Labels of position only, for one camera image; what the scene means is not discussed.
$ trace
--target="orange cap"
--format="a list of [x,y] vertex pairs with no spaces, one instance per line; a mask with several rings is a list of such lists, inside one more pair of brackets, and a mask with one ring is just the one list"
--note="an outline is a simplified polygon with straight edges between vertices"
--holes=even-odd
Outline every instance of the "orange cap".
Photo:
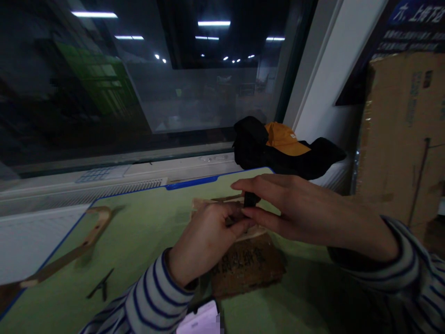
[[275,147],[284,154],[297,156],[309,152],[311,149],[300,144],[292,129],[284,124],[272,122],[266,124],[269,141],[266,145]]

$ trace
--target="cutting mat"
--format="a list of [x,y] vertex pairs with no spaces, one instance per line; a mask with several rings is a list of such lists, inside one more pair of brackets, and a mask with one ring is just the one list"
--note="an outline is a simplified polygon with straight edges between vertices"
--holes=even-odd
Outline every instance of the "cutting mat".
[[[134,283],[165,248],[175,244],[189,221],[192,198],[237,194],[231,183],[262,173],[271,170],[260,168],[97,200],[92,206],[109,206],[115,215],[91,260],[74,261],[24,290],[4,313],[0,333],[76,333]],[[264,201],[260,206],[278,213]],[[82,216],[47,263],[78,246],[95,219]],[[368,313],[357,307],[363,295],[330,262],[324,247],[271,236],[286,259],[287,274],[280,284],[223,301],[228,333],[342,332],[366,324]],[[108,301],[102,301],[100,292],[86,299],[112,268]]]

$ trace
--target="white wall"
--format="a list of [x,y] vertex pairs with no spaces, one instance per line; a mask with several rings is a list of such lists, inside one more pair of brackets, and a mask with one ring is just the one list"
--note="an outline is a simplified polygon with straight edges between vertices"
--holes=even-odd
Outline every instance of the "white wall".
[[355,144],[362,106],[334,104],[386,2],[319,1],[284,121],[298,139]]

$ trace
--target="black bag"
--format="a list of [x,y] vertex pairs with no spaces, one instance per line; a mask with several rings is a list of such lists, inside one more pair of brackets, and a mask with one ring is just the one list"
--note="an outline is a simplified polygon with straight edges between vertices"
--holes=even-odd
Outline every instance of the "black bag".
[[243,169],[270,167],[278,174],[298,175],[306,180],[323,176],[333,163],[346,158],[346,153],[326,138],[318,138],[312,144],[300,141],[311,150],[298,156],[290,156],[267,146],[269,134],[255,117],[247,116],[234,125],[236,132],[235,162]]

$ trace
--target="phone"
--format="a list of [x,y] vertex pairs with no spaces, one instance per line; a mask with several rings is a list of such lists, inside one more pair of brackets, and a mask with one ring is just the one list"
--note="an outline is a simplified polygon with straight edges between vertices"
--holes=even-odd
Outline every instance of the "phone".
[[220,330],[218,306],[215,299],[211,299],[189,312],[176,329],[176,334],[219,334]]

